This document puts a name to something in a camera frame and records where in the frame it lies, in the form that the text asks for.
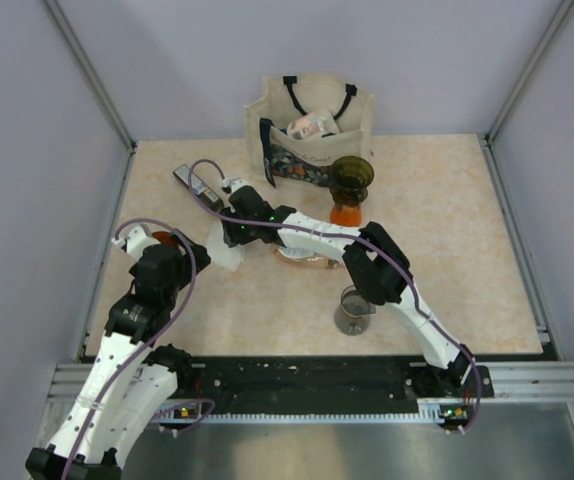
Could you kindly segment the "dark green glass dripper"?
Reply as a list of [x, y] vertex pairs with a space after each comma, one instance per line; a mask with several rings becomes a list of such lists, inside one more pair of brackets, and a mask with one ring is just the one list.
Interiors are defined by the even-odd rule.
[[358, 156], [344, 156], [329, 168], [330, 193], [335, 203], [356, 207], [368, 197], [368, 187], [374, 180], [372, 165]]

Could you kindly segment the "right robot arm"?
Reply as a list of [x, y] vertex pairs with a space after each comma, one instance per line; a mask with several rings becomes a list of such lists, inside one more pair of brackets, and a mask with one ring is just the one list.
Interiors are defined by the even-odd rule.
[[274, 208], [242, 179], [225, 180], [222, 189], [229, 200], [220, 212], [228, 246], [261, 241], [341, 263], [357, 292], [393, 311], [416, 340], [425, 362], [436, 368], [433, 380], [441, 393], [457, 395], [471, 378], [483, 385], [474, 355], [437, 320], [413, 280], [409, 260], [380, 224], [343, 227], [289, 206]]

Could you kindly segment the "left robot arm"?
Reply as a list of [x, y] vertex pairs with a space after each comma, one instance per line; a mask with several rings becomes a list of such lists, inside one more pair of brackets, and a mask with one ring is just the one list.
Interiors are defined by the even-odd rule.
[[31, 450], [33, 479], [118, 479], [136, 440], [169, 396], [193, 387], [190, 357], [156, 342], [184, 310], [205, 247], [138, 223], [115, 245], [135, 261], [129, 290], [110, 309], [93, 366], [61, 426]]

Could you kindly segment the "black rectangular box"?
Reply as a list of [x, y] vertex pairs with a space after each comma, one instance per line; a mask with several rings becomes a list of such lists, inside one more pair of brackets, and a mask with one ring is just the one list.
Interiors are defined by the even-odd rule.
[[189, 175], [189, 166], [183, 164], [173, 171], [174, 178], [188, 191], [192, 191], [199, 202], [213, 212], [220, 212], [225, 203], [223, 199], [198, 175]]

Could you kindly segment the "pink liquid soap bottle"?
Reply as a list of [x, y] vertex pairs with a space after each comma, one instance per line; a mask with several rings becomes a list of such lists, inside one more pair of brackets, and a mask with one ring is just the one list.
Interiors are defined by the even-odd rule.
[[280, 261], [298, 268], [324, 270], [345, 269], [345, 265], [341, 262], [311, 250], [276, 246], [273, 249], [273, 253]]

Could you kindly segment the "beige canvas tote bag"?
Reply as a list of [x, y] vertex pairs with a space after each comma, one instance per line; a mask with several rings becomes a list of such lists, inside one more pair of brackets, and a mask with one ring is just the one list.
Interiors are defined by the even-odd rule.
[[327, 187], [336, 160], [369, 158], [374, 118], [375, 96], [338, 75], [265, 77], [245, 107], [252, 172], [272, 186], [285, 178]]

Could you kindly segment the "pink pouch in bag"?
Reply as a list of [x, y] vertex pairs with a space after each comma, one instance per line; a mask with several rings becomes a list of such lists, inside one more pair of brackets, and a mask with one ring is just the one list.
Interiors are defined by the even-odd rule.
[[330, 111], [317, 109], [289, 123], [286, 135], [299, 141], [320, 139], [340, 133], [340, 128]]

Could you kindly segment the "dark glass beaker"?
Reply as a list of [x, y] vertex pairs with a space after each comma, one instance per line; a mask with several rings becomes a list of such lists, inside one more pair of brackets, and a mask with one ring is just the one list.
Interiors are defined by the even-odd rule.
[[375, 313], [376, 306], [367, 301], [355, 286], [348, 286], [341, 293], [334, 313], [334, 323], [341, 333], [358, 336], [368, 329]]

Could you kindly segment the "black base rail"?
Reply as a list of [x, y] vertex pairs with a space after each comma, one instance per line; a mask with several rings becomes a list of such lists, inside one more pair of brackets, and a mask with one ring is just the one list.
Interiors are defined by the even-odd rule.
[[465, 383], [418, 356], [195, 356], [173, 400], [210, 398], [216, 415], [415, 413], [424, 399], [494, 395], [489, 370]]

